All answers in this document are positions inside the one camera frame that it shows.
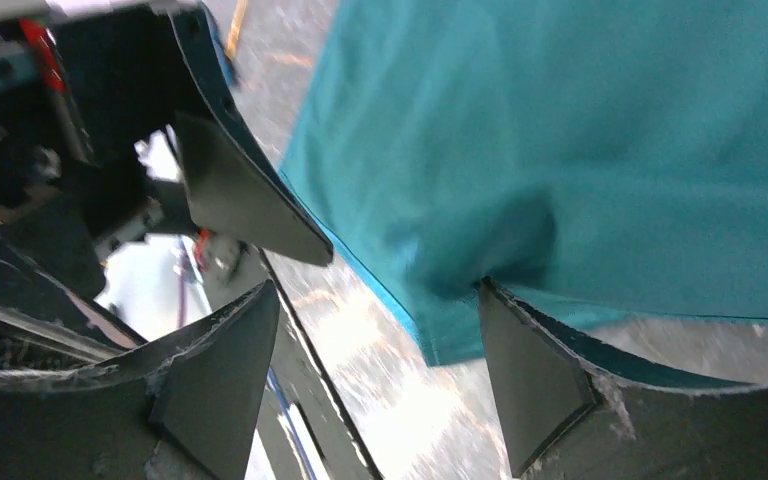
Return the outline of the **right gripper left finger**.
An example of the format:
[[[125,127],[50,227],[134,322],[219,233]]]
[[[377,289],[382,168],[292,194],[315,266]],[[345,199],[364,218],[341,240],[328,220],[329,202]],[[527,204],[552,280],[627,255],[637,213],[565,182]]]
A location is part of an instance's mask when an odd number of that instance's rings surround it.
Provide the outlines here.
[[[0,479],[241,479],[279,323],[265,281],[75,370],[0,372]]]

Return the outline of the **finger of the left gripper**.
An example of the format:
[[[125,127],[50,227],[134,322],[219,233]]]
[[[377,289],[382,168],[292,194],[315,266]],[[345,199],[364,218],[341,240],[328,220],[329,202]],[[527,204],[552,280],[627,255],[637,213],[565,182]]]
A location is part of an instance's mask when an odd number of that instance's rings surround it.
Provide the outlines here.
[[[333,246],[281,181],[248,128],[223,76],[204,8],[170,17],[181,74],[173,129],[193,221],[285,257],[318,266]]]

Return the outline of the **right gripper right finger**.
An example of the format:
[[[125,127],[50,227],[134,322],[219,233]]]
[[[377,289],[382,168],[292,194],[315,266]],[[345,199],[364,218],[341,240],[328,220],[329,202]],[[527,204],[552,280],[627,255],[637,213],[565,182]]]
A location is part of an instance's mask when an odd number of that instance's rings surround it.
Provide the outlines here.
[[[768,479],[768,384],[655,363],[491,279],[479,317],[517,479]]]

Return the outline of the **teal cloth napkin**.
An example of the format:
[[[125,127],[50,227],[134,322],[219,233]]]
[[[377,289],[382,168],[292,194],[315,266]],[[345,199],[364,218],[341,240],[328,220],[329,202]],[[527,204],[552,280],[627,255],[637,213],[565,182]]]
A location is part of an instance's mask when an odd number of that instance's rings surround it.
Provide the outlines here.
[[[768,323],[768,1],[344,1],[280,175],[430,366],[485,277]]]

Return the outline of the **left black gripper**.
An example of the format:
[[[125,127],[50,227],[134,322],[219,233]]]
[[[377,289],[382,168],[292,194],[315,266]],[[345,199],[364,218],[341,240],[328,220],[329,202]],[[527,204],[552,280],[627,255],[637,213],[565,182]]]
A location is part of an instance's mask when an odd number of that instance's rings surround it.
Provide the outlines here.
[[[145,339],[94,296],[103,261],[149,234],[194,236],[182,186],[136,146],[173,123],[160,6],[0,6],[0,370],[61,370]]]

